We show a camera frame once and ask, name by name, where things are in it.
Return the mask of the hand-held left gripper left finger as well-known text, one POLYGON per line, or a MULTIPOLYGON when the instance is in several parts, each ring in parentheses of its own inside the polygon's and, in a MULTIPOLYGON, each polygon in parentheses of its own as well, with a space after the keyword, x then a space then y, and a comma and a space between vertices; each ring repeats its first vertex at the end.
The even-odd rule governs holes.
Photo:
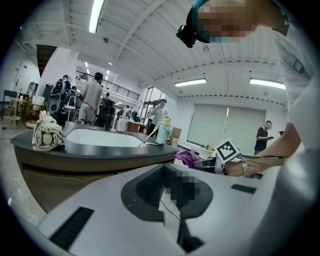
POLYGON ((69 248, 76 256, 173 256, 175 242, 161 222, 142 221, 124 206, 122 187, 151 169, 137 168, 90 183, 52 209, 38 226, 47 238, 78 208, 93 210, 69 248))

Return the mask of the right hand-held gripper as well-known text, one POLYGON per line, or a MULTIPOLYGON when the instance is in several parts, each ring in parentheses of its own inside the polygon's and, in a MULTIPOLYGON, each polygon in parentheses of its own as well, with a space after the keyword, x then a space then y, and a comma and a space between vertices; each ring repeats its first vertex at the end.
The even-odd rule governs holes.
POLYGON ((193 162, 193 168, 207 173, 224 174, 226 162, 239 156, 242 151, 232 139, 226 139, 215 148, 216 159, 198 160, 193 162))

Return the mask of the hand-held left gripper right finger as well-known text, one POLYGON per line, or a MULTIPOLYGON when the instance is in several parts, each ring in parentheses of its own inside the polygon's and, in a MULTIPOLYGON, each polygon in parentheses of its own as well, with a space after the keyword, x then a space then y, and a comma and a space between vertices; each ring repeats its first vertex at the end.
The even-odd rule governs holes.
POLYGON ((163 197, 179 219, 177 244, 185 252, 211 245, 249 203, 259 181, 229 177, 181 165, 163 170, 163 197))

